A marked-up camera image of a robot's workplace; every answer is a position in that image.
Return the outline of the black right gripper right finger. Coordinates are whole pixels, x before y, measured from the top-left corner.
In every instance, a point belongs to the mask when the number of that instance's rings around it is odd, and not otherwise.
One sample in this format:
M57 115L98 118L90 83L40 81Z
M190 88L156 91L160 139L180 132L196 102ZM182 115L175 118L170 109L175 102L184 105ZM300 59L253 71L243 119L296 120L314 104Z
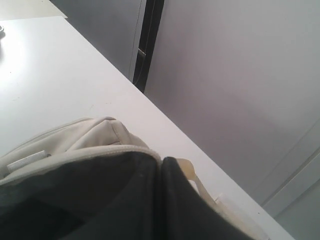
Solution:
M167 240L250 240L194 190L173 157L161 165L163 230Z

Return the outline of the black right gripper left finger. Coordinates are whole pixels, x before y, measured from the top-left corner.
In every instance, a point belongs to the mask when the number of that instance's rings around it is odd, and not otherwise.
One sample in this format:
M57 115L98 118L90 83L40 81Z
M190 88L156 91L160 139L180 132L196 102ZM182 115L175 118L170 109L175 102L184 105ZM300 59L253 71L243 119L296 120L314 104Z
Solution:
M163 240L160 170L140 152L70 162L0 188L3 240Z

